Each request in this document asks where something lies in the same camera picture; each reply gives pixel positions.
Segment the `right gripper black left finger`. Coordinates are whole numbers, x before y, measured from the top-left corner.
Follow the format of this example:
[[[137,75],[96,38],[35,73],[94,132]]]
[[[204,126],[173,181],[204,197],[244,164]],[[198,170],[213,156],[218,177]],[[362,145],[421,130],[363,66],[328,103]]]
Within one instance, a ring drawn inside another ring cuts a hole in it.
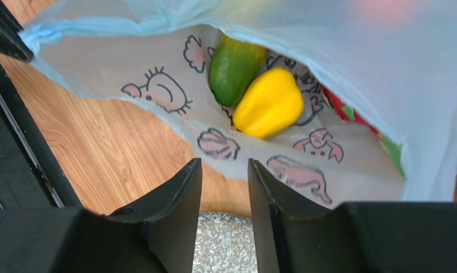
[[[193,158],[171,179],[110,217],[142,223],[140,236],[168,272],[191,272],[202,192],[202,163]]]

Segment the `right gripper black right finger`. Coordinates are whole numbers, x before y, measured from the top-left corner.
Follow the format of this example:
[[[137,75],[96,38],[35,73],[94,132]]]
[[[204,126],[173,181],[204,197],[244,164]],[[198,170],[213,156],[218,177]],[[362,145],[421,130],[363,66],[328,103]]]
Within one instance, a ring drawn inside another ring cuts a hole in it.
[[[330,209],[277,180],[256,159],[248,161],[248,189],[259,272],[309,272],[309,221]]]

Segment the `yellow fake bell pepper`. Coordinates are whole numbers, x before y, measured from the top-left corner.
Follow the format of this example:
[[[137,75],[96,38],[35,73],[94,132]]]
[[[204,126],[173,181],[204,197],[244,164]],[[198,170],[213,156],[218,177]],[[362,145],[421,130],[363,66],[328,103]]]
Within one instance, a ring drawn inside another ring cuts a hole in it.
[[[294,76],[282,67],[274,67],[251,83],[232,121],[239,131],[265,139],[295,123],[304,108]]]

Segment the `red fake dragon fruit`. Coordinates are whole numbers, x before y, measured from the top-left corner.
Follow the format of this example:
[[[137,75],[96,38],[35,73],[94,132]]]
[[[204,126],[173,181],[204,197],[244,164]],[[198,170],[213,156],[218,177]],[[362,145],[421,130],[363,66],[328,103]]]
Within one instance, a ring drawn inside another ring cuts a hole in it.
[[[322,87],[322,96],[328,106],[336,113],[336,115],[345,122],[353,122],[359,125],[368,127],[378,139],[380,145],[392,159],[394,165],[399,170],[403,177],[406,177],[401,165],[401,147],[402,145],[393,142],[385,134],[368,123],[354,108],[346,105],[338,96],[333,94],[326,87]]]

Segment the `light blue plastic bag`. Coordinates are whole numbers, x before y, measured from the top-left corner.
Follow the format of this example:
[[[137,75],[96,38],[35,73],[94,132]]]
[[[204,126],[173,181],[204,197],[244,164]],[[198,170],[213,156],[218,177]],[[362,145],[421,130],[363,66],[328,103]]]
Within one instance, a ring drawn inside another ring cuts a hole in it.
[[[327,208],[454,198],[457,1],[57,1],[19,35],[48,78],[156,114],[225,176],[256,159]],[[249,136],[209,87],[224,37],[295,83],[287,128]]]

